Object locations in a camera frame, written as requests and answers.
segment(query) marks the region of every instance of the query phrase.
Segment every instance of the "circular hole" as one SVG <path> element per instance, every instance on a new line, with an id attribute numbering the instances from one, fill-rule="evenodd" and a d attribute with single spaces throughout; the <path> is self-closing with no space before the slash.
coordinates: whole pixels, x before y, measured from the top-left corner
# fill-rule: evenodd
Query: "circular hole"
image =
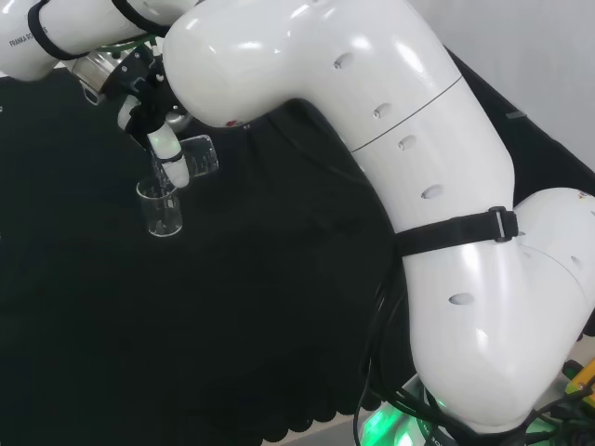
<path id="1" fill-rule="evenodd" d="M 406 151 L 416 145 L 417 137 L 415 135 L 409 135 L 401 140 L 399 143 L 399 149 Z"/>
<path id="2" fill-rule="evenodd" d="M 442 195 L 443 192 L 444 187 L 442 186 L 442 184 L 434 184 L 433 186 L 430 186 L 429 188 L 424 190 L 424 192 L 421 194 L 421 198 L 423 198 L 424 200 L 428 200 Z"/>
<path id="3" fill-rule="evenodd" d="M 448 301 L 454 305 L 471 305 L 475 301 L 475 297 L 469 293 L 461 293 L 451 296 Z"/>
<path id="4" fill-rule="evenodd" d="M 347 68 L 353 62 L 353 55 L 351 53 L 345 53 L 340 55 L 335 63 L 333 63 L 333 67 L 335 70 L 341 70 Z"/>
<path id="5" fill-rule="evenodd" d="M 384 118 L 385 116 L 388 116 L 391 111 L 392 106 L 388 102 L 381 104 L 380 106 L 378 106 L 378 108 L 374 110 L 374 117 L 376 119 Z"/>

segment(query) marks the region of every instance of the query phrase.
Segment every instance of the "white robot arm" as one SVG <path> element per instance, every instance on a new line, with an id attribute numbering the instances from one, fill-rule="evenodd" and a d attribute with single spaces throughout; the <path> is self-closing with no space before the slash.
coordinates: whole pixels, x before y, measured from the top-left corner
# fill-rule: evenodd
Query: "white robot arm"
<path id="1" fill-rule="evenodd" d="M 506 148 L 404 0 L 208 1 L 173 26 L 164 57 L 174 92 L 209 125 L 312 103 L 396 233 L 512 209 Z M 447 413 L 485 434 L 527 418 L 595 307 L 595 199 L 546 190 L 517 214 L 526 235 L 509 242 L 403 259 L 419 376 Z"/>
<path id="2" fill-rule="evenodd" d="M 154 26 L 173 24 L 196 0 L 43 0 L 39 21 L 59 50 L 80 55 L 145 34 L 116 5 L 127 4 Z M 39 0 L 0 0 L 0 71 L 22 81 L 46 76 L 60 61 L 35 40 L 29 13 Z"/>

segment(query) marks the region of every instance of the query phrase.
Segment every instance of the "cable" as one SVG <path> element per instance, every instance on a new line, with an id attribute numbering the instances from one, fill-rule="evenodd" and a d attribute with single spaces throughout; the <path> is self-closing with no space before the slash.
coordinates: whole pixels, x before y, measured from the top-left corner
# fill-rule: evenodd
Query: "cable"
<path id="1" fill-rule="evenodd" d="M 400 268 L 399 260 L 401 256 L 398 255 L 396 251 L 393 251 L 393 257 L 390 262 L 390 268 L 385 276 L 384 283 L 382 288 L 384 292 L 390 296 L 393 293 L 393 288 L 395 283 L 398 281 L 400 276 L 395 276 L 394 271 L 396 269 L 403 270 Z M 401 278 L 401 283 L 403 284 L 403 289 L 400 290 L 399 298 L 395 305 L 392 307 L 389 318 L 387 319 L 381 337 L 379 339 L 378 346 L 376 350 L 373 351 L 374 358 L 373 358 L 373 365 L 377 366 L 377 371 L 379 375 L 379 383 L 374 384 L 372 386 L 372 391 L 377 390 L 376 385 L 380 387 L 380 391 L 375 391 L 383 400 L 386 400 L 389 404 L 393 405 L 400 411 L 407 413 L 415 418 L 420 420 L 444 426 L 450 428 L 451 430 L 460 432 L 461 434 L 466 435 L 467 437 L 474 438 L 477 434 L 468 426 L 464 425 L 463 423 L 459 422 L 458 420 L 451 418 L 450 416 L 443 413 L 438 407 L 431 407 L 426 404 L 424 401 L 416 398 L 414 395 L 409 393 L 404 388 L 400 387 L 396 390 L 389 389 L 387 385 L 387 379 L 385 375 L 385 366 L 383 363 L 383 356 L 382 352 L 385 350 L 385 341 L 387 338 L 387 332 L 392 324 L 392 321 L 397 314 L 397 310 L 399 309 L 400 305 L 406 298 L 406 284 L 404 282 L 404 277 Z"/>
<path id="2" fill-rule="evenodd" d="M 392 276 L 394 274 L 394 270 L 397 268 L 397 265 L 396 265 L 397 258 L 398 258 L 397 256 L 393 255 L 393 258 L 390 262 L 389 269 L 385 273 L 382 283 L 377 288 L 377 296 L 375 298 L 375 301 L 377 301 L 377 302 L 379 301 L 381 303 L 381 305 L 379 305 L 377 307 L 377 311 L 375 313 L 375 316 L 374 316 L 374 319 L 372 322 L 372 328 L 370 331 L 369 339 L 368 339 L 368 342 L 366 342 L 365 360 L 368 364 L 368 371 L 366 374 L 366 379 L 368 381 L 371 380 L 373 363 L 375 363 L 375 362 L 378 363 L 378 371 L 380 374 L 380 380 L 379 380 L 379 383 L 377 384 L 377 387 L 379 387 L 379 389 L 376 386 L 375 387 L 370 386 L 373 393 L 375 393 L 381 399 L 385 400 L 386 402 L 388 402 L 389 404 L 391 404 L 392 406 L 397 408 L 399 411 L 401 411 L 405 414 L 408 414 L 409 416 L 423 419 L 424 421 L 428 421 L 430 423 L 438 423 L 440 421 L 439 418 L 437 416 L 435 416 L 434 413 L 432 413 L 431 408 L 428 405 L 426 405 L 424 403 L 423 409 L 420 409 L 420 406 L 418 405 L 419 401 L 417 399 L 415 399 L 411 394 L 404 391 L 402 388 L 399 389 L 399 392 L 401 392 L 400 398 L 399 398 L 399 395 L 394 395 L 394 392 L 391 392 L 388 389 L 388 387 L 386 386 L 386 380 L 383 377 L 384 371 L 383 371 L 383 367 L 381 366 L 381 361 L 378 360 L 378 358 L 381 356 L 381 355 L 379 355 L 379 352 L 384 347 L 384 339 L 386 337 L 386 332 L 388 330 L 388 327 L 390 326 L 392 319 L 394 318 L 395 314 L 397 313 L 398 308 L 403 303 L 405 296 L 406 296 L 405 290 L 403 290 L 400 294 L 400 297 L 397 299 L 397 302 L 390 309 L 389 318 L 383 326 L 380 338 L 375 343 L 375 337 L 377 337 L 377 332 L 375 329 L 377 322 L 381 319 L 381 312 L 387 306 L 386 302 L 391 300 L 390 292 L 392 291 L 392 287 L 393 287 L 393 284 L 395 281 L 395 279 Z"/>
<path id="3" fill-rule="evenodd" d="M 562 426 L 562 423 L 554 421 L 551 418 L 546 417 L 545 415 L 539 415 L 537 418 L 539 418 L 541 421 L 545 421 L 551 426 L 556 427 L 557 429 L 559 429 Z"/>
<path id="4" fill-rule="evenodd" d="M 547 413 L 551 410 L 552 407 L 555 406 L 559 406 L 561 404 L 564 404 L 566 402 L 572 402 L 572 401 L 576 401 L 576 400 L 582 400 L 585 397 L 589 396 L 590 394 L 593 393 L 593 389 L 591 388 L 593 386 L 593 384 L 595 383 L 595 376 L 593 376 L 593 378 L 591 378 L 589 380 L 589 382 L 587 383 L 587 385 L 585 386 L 585 388 L 578 390 L 577 392 L 573 392 L 567 395 L 564 395 L 563 397 L 552 401 L 549 404 L 546 404 L 545 406 L 543 406 L 541 409 L 539 409 L 538 411 L 532 413 L 523 423 L 523 425 L 525 427 L 529 427 L 536 419 L 539 415 L 542 415 L 544 413 Z"/>
<path id="5" fill-rule="evenodd" d="M 377 338 L 377 325 L 382 312 L 384 310 L 385 302 L 387 302 L 387 282 L 389 281 L 390 273 L 392 271 L 393 262 L 390 262 L 389 268 L 383 275 L 383 279 L 380 282 L 380 285 L 376 289 L 376 295 L 374 297 L 374 317 L 372 319 L 372 323 L 370 323 L 370 329 L 368 333 L 367 340 L 365 342 L 364 354 L 362 357 L 362 373 L 365 374 L 365 367 L 368 365 L 368 362 L 372 359 L 373 351 L 374 351 L 374 344 Z"/>
<path id="6" fill-rule="evenodd" d="M 128 49 L 134 49 L 141 45 L 146 44 L 154 39 L 153 35 L 147 34 L 144 37 L 140 38 L 139 40 L 135 40 L 133 42 L 126 42 L 122 43 L 121 45 L 112 45 L 112 46 L 102 46 L 98 48 L 99 53 L 115 53 L 119 51 L 127 51 Z"/>
<path id="7" fill-rule="evenodd" d="M 540 443 L 542 441 L 548 441 L 554 436 L 551 435 L 554 432 L 534 432 L 532 434 L 527 434 L 524 438 L 524 443 L 526 446 L 530 444 Z"/>
<path id="8" fill-rule="evenodd" d="M 360 432 L 359 432 L 358 424 L 360 422 L 360 410 L 362 409 L 362 406 L 364 405 L 365 396 L 367 395 L 368 390 L 370 389 L 370 369 L 371 368 L 372 368 L 372 362 L 370 361 L 370 363 L 368 364 L 368 372 L 365 377 L 364 390 L 362 391 L 362 396 L 360 397 L 360 400 L 357 403 L 357 408 L 355 409 L 355 415 L 353 416 L 353 439 L 355 440 L 355 446 L 362 446 L 362 443 L 360 442 Z"/>

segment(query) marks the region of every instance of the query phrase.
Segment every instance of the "yellow object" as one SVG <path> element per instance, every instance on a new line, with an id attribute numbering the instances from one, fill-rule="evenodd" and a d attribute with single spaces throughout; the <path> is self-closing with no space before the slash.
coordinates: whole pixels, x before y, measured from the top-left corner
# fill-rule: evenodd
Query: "yellow object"
<path id="1" fill-rule="evenodd" d="M 593 376 L 595 376 L 595 358 L 591 360 L 587 367 L 583 368 L 583 370 L 581 370 L 578 375 L 575 376 L 575 379 L 568 383 L 568 386 L 566 386 L 566 393 L 573 393 L 577 392 L 578 390 L 582 390 Z M 595 407 L 595 393 L 586 397 L 584 402 Z"/>

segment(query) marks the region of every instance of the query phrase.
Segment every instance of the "white wall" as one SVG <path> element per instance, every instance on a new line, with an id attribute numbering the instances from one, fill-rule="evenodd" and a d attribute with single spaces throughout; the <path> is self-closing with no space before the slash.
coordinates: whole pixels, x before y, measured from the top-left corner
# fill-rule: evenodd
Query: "white wall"
<path id="1" fill-rule="evenodd" d="M 409 1 L 449 49 L 595 170 L 595 1 Z"/>

